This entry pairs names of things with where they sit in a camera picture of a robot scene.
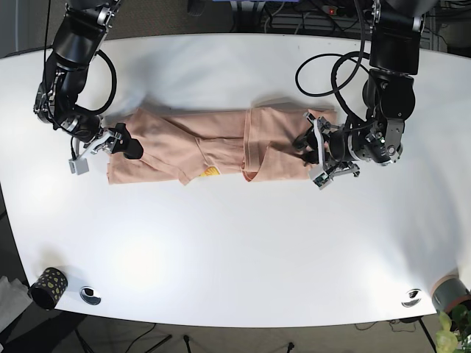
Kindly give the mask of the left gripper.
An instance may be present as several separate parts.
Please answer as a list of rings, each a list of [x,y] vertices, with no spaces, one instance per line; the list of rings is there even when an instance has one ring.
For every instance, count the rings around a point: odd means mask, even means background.
[[[335,125],[325,117],[316,118],[307,112],[305,118],[311,123],[311,128],[295,138],[293,147],[299,152],[316,152],[317,167],[309,172],[310,180],[322,190],[326,188],[335,177],[352,174],[360,175],[360,168],[355,159],[347,155],[344,125]]]

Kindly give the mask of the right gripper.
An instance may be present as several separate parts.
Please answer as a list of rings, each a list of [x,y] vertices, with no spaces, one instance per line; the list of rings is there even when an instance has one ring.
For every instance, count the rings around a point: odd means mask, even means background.
[[[84,143],[84,151],[79,152],[80,141],[72,138],[72,157],[69,166],[72,174],[81,175],[89,172],[87,158],[100,151],[108,154],[122,153],[128,160],[139,160],[144,155],[141,143],[132,138],[125,125],[103,129],[91,142]]]

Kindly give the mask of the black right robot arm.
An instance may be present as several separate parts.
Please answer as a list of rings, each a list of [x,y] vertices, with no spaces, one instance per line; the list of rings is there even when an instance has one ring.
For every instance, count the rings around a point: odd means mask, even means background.
[[[43,78],[33,111],[43,123],[70,136],[69,165],[76,175],[88,172],[88,155],[99,151],[120,153],[128,160],[139,160],[144,154],[143,146],[124,123],[111,128],[102,125],[102,115],[116,95],[117,73],[100,47],[120,7],[120,1],[67,1],[52,52],[44,55]],[[111,90],[102,107],[89,110],[77,100],[95,57],[101,57],[110,69]]]

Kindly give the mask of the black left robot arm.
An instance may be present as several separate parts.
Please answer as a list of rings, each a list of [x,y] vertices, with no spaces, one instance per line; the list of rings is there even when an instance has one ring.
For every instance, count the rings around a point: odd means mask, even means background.
[[[423,15],[404,15],[391,1],[372,3],[371,47],[339,55],[330,74],[329,94],[346,113],[343,124],[335,125],[323,116],[305,113],[310,128],[298,136],[293,146],[302,152],[305,163],[312,165],[308,175],[319,188],[335,177],[352,174],[358,177],[358,162],[387,166],[403,153],[405,122],[416,104],[414,76],[418,73],[419,45],[424,28]],[[362,90],[367,111],[360,118],[341,96],[337,73],[347,61],[362,66],[367,59],[368,79]]]

